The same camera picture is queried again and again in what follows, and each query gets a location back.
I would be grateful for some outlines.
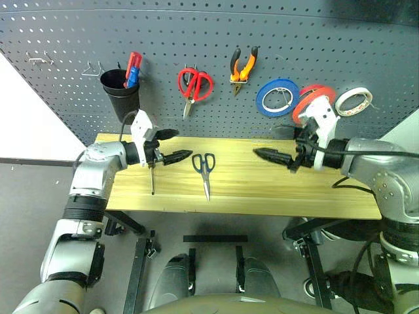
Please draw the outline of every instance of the wooden tabletop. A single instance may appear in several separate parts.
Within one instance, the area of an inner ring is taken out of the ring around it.
[[[98,134],[96,141],[117,141],[116,134]],[[124,136],[131,141],[130,135]],[[258,215],[380,219],[371,194],[331,189],[342,175],[338,170],[315,171],[301,167],[291,174],[284,166],[260,159],[253,148],[272,147],[295,155],[294,141],[174,137],[160,142],[170,154],[190,149],[212,152],[215,169],[210,174],[211,200],[207,201],[201,175],[191,157],[169,166],[157,164],[155,192],[151,195],[149,169],[129,166],[115,177],[107,208],[127,211],[240,213]]]

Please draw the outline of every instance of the blue tape roll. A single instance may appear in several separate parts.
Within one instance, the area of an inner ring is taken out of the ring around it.
[[[270,109],[263,105],[263,100],[270,92],[273,92],[277,88],[283,88],[287,90],[292,97],[291,103],[288,106],[284,106],[279,109]],[[269,83],[265,84],[256,95],[256,107],[260,113],[264,114],[265,116],[283,116],[294,109],[299,102],[299,88],[298,86],[292,81],[287,80],[285,78],[278,78],[276,80],[272,80]]]

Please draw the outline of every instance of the black cup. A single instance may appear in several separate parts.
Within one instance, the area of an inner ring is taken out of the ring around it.
[[[139,84],[133,87],[125,88],[125,72],[126,70],[115,69],[104,72],[100,77],[103,89],[111,100],[113,109],[118,116],[120,122],[130,111],[139,109]],[[132,124],[134,116],[126,119],[127,125]]]

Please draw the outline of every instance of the scissors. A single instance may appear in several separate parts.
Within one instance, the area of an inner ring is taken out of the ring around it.
[[[191,113],[192,104],[196,101],[204,100],[212,93],[214,83],[206,72],[199,72],[196,69],[196,65],[195,68],[186,67],[185,65],[185,68],[177,76],[177,86],[186,100],[185,108],[183,109],[183,119],[186,119]],[[206,92],[200,96],[202,90],[206,90]]]
[[[202,179],[204,180],[204,191],[205,196],[207,197],[207,201],[210,200],[210,173],[215,167],[215,156],[211,153],[206,153],[204,157],[202,157],[201,154],[196,154],[192,156],[192,165],[194,166],[194,169],[197,173],[200,173],[202,176]]]

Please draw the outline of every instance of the screwdriver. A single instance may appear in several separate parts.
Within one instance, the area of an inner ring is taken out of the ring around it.
[[[155,194],[155,163],[149,164],[151,178],[151,195]]]

